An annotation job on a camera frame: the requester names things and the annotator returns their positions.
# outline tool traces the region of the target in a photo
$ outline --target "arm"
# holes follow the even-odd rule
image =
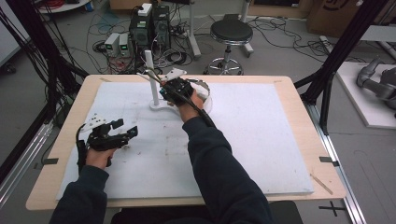
[[[104,188],[108,179],[104,169],[114,150],[88,151],[87,165],[78,180],[67,185],[49,223],[103,223],[107,201]]]
[[[194,95],[191,99],[202,106]],[[190,139],[188,150],[194,176],[215,221],[272,223],[265,196],[235,159],[222,132],[207,127],[192,107],[183,105],[179,110]]]

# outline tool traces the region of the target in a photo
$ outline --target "power supply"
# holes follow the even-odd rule
[[[128,34],[120,34],[120,53],[121,57],[131,57],[131,44]]]
[[[109,57],[117,57],[120,53],[120,34],[113,33],[106,40],[105,47]]]
[[[151,11],[147,16],[133,15],[131,18],[129,31],[134,45],[139,48],[147,47],[150,49],[153,40]]]
[[[153,21],[157,46],[171,48],[169,6],[157,6],[153,9]]]

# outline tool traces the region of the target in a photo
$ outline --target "wooden table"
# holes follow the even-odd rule
[[[183,76],[198,77],[210,83],[273,83],[283,105],[294,138],[301,150],[306,168],[311,176],[315,192],[308,195],[268,196],[268,201],[280,200],[319,200],[342,199],[346,191],[331,162],[321,162],[319,157],[328,157],[318,133],[309,118],[300,96],[288,77],[265,76]],[[59,158],[57,164],[45,165],[26,202],[29,210],[54,209],[57,205],[56,194],[61,186],[64,169],[70,152],[75,145],[76,131],[84,123],[92,106],[97,90],[102,82],[147,82],[139,76],[88,76],[70,113],[59,133],[59,136],[49,154],[49,158]],[[197,198],[161,198],[161,199],[123,199],[109,200],[108,207],[154,206],[154,205],[188,205],[203,204],[201,197]]]

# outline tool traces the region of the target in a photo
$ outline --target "floor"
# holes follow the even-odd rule
[[[105,7],[92,13],[76,9],[56,15],[60,30],[66,43],[71,47],[73,57],[90,74],[103,72],[104,69],[100,70],[98,66],[106,68],[105,58],[92,51],[94,42],[106,39],[106,36],[99,35],[98,31],[106,33],[108,27],[104,27],[104,23],[119,22],[118,26],[112,26],[112,29],[113,32],[122,32],[129,25],[128,18],[127,13],[114,14]],[[186,70],[188,74],[199,75],[203,73],[205,66],[211,60],[223,54],[225,47],[207,35],[213,19],[219,20],[220,18],[205,16],[196,19],[195,26],[199,28],[196,32],[197,41],[202,57],[188,65],[176,67]],[[271,20],[271,22],[275,22],[278,26],[285,22],[288,31],[301,37],[302,40],[298,42],[300,45],[306,45],[308,41],[318,41],[318,35],[309,34],[306,31],[304,21]],[[294,38],[298,38],[297,35],[290,36],[291,33],[287,33],[289,34],[287,36],[282,30],[272,30],[268,25],[271,23],[268,22],[259,22],[259,24],[266,30],[262,33],[258,30],[254,31],[250,44],[255,52],[249,58],[242,49],[233,48],[233,58],[244,66],[245,75],[288,76],[293,81],[297,81],[317,71],[326,59],[325,55],[317,56],[308,48],[299,49],[299,51],[316,59],[291,48]],[[85,51],[88,51],[98,63],[91,60]],[[364,41],[354,48],[348,60],[370,62],[376,55],[380,55],[386,63],[395,63],[382,49],[378,49],[375,43]],[[17,68],[17,73],[1,72],[0,74],[0,125],[7,127],[0,131],[2,136],[0,138],[2,146],[0,162],[3,162],[7,154],[15,147],[45,104],[44,84],[35,74],[28,59],[22,52],[19,52],[11,61]],[[163,72],[167,73],[170,69],[164,68]],[[45,149],[50,147],[50,143],[56,138],[58,132],[59,128],[55,128],[46,145],[42,147],[21,182],[0,210],[0,223],[46,223],[50,220],[51,211],[28,211],[24,205],[40,173],[35,165],[40,163]],[[334,79],[332,88],[329,133],[366,222],[396,223],[394,212],[396,211],[396,192],[393,190],[396,177],[392,173],[396,166],[396,138],[394,137],[396,132],[366,128],[337,78]],[[331,204],[341,209],[334,211],[326,209],[326,207],[331,207]],[[351,223],[347,212],[342,210],[344,205],[341,201],[297,202],[297,206],[304,223],[307,224]],[[117,211],[117,209],[107,209],[105,223],[109,223],[112,215]]]

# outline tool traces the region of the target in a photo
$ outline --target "hand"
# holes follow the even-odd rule
[[[95,149],[91,148],[88,150],[87,160],[85,161],[85,164],[96,166],[102,170],[105,170],[107,165],[107,158],[113,158],[113,154],[116,150],[116,148],[113,148],[106,151],[96,151]]]
[[[192,93],[191,100],[198,108],[204,108],[204,101],[199,98],[196,90],[194,90],[194,92]],[[180,112],[180,117],[183,122],[186,122],[187,120],[195,117],[199,117],[198,111],[196,111],[194,108],[192,108],[192,106],[187,103],[185,103],[184,105],[180,105],[178,107],[178,111]]]

